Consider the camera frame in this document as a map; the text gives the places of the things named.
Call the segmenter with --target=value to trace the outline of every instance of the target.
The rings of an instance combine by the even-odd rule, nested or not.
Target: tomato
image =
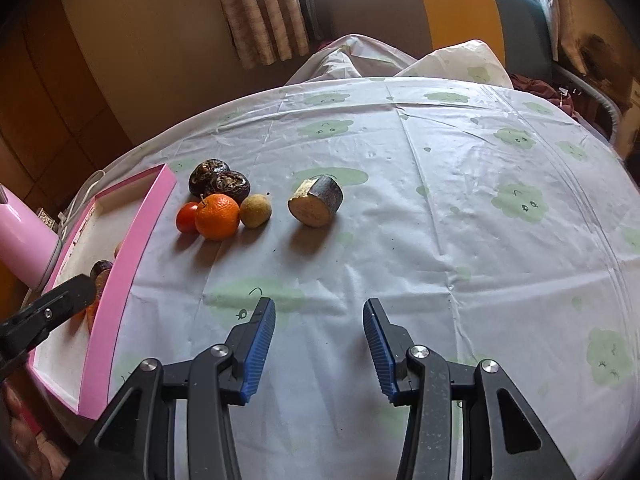
[[[175,217],[175,226],[181,233],[197,233],[196,229],[196,211],[198,210],[197,202],[188,202],[180,208]]]

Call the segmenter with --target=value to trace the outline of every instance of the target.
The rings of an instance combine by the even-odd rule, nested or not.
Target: orange
[[[235,234],[240,222],[240,206],[227,195],[209,195],[198,204],[196,229],[207,240],[220,242]]]

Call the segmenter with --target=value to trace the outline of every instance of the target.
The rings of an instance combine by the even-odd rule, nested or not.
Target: wood slice
[[[342,203],[342,190],[328,175],[308,178],[289,199],[289,211],[309,227],[322,227],[334,219]]]

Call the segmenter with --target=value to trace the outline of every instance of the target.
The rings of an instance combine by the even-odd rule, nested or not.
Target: dark shell
[[[213,181],[213,192],[227,195],[240,205],[251,193],[251,184],[242,173],[223,171]]]
[[[105,270],[110,270],[113,267],[113,264],[108,260],[100,260],[99,262],[95,262],[94,266],[91,268],[91,272],[89,273],[89,277],[94,280],[100,276]]]
[[[210,183],[216,175],[228,170],[228,165],[222,160],[217,160],[216,158],[205,160],[203,163],[198,164],[193,173],[191,173],[189,177],[189,192],[197,198],[210,195],[210,192],[207,193],[210,190]]]

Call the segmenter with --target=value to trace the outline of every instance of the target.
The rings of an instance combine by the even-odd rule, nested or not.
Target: pink thermos
[[[41,289],[60,250],[60,238],[0,184],[0,259],[25,285]]]

